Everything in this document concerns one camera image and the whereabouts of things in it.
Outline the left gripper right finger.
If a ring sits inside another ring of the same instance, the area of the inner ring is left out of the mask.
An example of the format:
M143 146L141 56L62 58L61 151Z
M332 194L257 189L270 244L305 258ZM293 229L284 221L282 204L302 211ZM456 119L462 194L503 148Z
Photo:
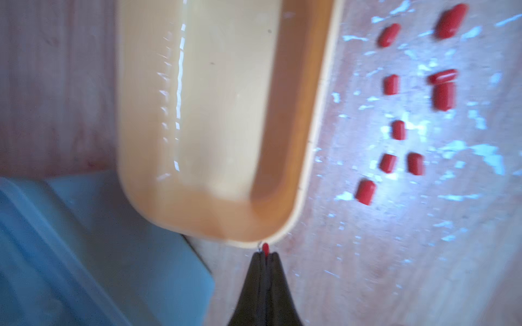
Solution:
M266 263L268 273L266 324L274 326L303 325L294 305L279 254L270 253L266 258Z

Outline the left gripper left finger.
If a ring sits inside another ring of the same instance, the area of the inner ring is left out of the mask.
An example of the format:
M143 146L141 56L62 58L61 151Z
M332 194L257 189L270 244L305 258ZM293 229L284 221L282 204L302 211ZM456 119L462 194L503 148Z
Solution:
M251 257L245 282L228 325L266 325L267 269L263 252Z

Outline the red protection sleeve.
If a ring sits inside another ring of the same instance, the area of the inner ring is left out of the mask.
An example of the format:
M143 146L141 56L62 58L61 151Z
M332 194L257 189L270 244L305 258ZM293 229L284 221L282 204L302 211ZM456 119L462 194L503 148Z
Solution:
M454 82L437 84L433 88L433 106L439 111L449 111L455 107L456 85Z
M400 76L393 74L383 80L383 92L385 95L398 95L400 92Z
M454 81L459 75L457 69L447 69L445 71L439 71L428 77L428 81L432 85L439 85Z
M392 154L385 153L379 164L379 168L386 174L391 174L396 168L398 158Z
M425 174L424 156L420 153L411 152L407 156L408 172L412 175L422 176Z
M398 141L406 140L406 124L402 120L393 121L391 124L392 138Z
M378 46L381 48L390 47L397 39L398 34L401 32L402 26L398 23L391 24L384 28L378 39Z
M361 180L355 198L358 202L370 206L375 195L377 185L369 179Z
M449 39L454 37L461 27L467 13L469 5L461 3L444 12L435 28L437 39Z

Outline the yellow plastic tray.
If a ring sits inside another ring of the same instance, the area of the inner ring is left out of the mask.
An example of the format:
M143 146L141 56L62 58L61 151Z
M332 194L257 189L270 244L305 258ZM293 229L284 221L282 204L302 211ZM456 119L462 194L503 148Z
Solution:
M118 1L118 176L149 222L254 248L303 210L342 1Z

